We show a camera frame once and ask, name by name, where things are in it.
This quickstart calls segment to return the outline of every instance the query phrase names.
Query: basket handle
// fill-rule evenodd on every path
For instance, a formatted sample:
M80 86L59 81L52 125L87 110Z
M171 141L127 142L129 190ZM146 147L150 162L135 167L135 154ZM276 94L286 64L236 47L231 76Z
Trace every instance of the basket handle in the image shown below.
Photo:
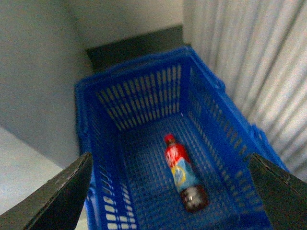
M251 131L252 131L251 134L252 138L256 138L264 144L265 150L268 153L269 160L271 160L274 164L278 165L282 169L288 171L287 167L282 162L282 160L279 157L277 157L275 150L270 145L268 138L263 132L263 130L258 128L255 124L252 124Z
M215 74L212 73L212 71L203 63L201 58L198 56L198 54L195 52L194 49L191 47L187 47L189 52L192 54L192 59L196 63L196 65L199 66L199 69L203 72L203 76L206 78L206 80L217 90L225 91L225 84L224 82L215 76Z
M189 52L189 48L186 46L183 46L171 52L168 51L168 52L157 53L157 54L148 54L148 55L139 57L137 59L133 59L133 60L129 60L129 61L125 61L125 62L116 64L110 67L109 69L107 69L106 71L109 74L115 74L117 72L122 72L125 69L130 69L130 68L137 67L137 66L143 66L152 61L167 60L175 55L179 55L179 54L187 53L187 52Z

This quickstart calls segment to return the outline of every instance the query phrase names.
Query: soda bottle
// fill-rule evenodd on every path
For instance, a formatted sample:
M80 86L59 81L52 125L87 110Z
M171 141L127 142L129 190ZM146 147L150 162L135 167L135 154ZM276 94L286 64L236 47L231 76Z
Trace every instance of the soda bottle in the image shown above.
M187 212L197 212L209 205L208 196L193 172L190 159L183 145L173 134L165 136L165 158L172 171L177 191Z

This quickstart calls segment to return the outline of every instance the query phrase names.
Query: red bottle cap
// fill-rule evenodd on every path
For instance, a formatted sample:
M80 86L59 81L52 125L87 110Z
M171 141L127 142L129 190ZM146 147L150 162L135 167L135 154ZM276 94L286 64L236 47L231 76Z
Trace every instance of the red bottle cap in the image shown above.
M164 137L164 141L167 143L169 142L170 140L175 140L175 137L173 134L167 134L165 137Z

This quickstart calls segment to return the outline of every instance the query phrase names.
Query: floor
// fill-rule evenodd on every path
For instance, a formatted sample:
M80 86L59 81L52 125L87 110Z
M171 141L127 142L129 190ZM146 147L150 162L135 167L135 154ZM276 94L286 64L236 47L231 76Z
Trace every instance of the floor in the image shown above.
M146 54L168 51L183 46L182 26L129 38L87 50L94 72Z

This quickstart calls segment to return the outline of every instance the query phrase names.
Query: blue plastic basket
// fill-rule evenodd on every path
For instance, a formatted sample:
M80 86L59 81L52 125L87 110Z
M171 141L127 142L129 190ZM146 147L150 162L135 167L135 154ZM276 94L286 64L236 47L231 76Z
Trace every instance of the blue plastic basket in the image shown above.
M94 170L90 230L272 229L247 168L258 153L286 169L265 134L225 94L193 49L148 55L76 86L82 152ZM164 159L167 133L184 144L210 205L187 213Z

